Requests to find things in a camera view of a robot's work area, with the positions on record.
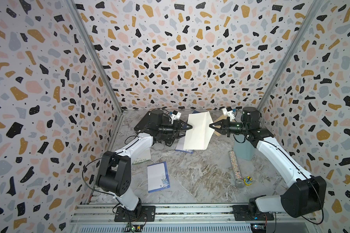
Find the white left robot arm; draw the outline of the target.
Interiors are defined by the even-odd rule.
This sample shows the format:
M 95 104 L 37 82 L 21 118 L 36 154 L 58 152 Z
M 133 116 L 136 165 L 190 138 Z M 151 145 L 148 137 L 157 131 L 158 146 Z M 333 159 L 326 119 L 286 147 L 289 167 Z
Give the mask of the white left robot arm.
M 180 112 L 169 114 L 163 109 L 148 111 L 134 127 L 135 136 L 130 143 L 114 152 L 104 153 L 96 185 L 104 193 L 114 196 L 125 210 L 136 214 L 142 207 L 140 198 L 130 188 L 132 161 L 157 142 L 172 146 L 175 140 L 193 128 L 179 115 Z

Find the white letter paper green border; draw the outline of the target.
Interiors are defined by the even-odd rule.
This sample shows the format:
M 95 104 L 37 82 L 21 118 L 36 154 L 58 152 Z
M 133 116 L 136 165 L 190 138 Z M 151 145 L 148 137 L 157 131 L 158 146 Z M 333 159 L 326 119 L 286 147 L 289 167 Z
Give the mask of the white letter paper green border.
M 151 160 L 150 148 L 146 149 L 139 157 L 132 162 L 133 165 L 141 164 Z

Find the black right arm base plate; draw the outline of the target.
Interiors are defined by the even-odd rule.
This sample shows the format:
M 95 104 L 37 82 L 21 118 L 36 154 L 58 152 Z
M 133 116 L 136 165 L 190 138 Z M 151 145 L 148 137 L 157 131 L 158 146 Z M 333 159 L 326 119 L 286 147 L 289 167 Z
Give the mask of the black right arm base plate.
M 256 206 L 240 204 L 232 206 L 235 221 L 273 221 L 274 215 L 270 212 L 260 212 Z

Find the white letter paper blue border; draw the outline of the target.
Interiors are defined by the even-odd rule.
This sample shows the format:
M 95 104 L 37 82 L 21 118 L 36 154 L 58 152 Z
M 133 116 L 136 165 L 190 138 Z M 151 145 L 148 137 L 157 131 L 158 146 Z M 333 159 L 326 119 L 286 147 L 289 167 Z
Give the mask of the white letter paper blue border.
M 170 179 L 166 162 L 147 167 L 148 192 L 156 192 L 170 188 Z

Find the cream envelope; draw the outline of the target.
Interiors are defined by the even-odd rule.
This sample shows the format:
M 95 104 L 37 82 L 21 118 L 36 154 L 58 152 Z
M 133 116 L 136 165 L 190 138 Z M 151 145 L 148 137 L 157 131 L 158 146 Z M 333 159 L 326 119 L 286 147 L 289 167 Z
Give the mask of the cream envelope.
M 210 112 L 188 115 L 188 124 L 192 126 L 186 131 L 183 148 L 185 150 L 206 150 L 214 129 L 210 128 L 213 119 Z

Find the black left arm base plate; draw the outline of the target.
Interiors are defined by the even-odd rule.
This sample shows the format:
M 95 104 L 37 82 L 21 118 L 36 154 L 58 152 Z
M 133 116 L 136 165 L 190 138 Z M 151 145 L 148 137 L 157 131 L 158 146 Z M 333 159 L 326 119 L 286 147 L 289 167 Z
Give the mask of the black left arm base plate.
M 138 206 L 134 211 L 126 210 L 119 206 L 115 215 L 115 222 L 153 222 L 155 220 L 156 207 L 154 205 Z

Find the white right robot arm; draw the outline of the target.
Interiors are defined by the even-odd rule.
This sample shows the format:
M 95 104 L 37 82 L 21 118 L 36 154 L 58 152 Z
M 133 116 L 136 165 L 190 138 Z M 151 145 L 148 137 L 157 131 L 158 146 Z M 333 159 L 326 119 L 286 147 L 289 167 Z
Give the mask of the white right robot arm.
M 257 108 L 244 107 L 239 122 L 235 121 L 230 107 L 224 108 L 223 113 L 227 118 L 211 123 L 209 127 L 228 137 L 243 135 L 245 142 L 249 142 L 268 159 L 288 187 L 282 195 L 251 198 L 247 210 L 250 218 L 256 219 L 259 215 L 275 212 L 297 218 L 323 210 L 326 181 L 300 166 L 273 134 L 261 126 L 262 115 Z

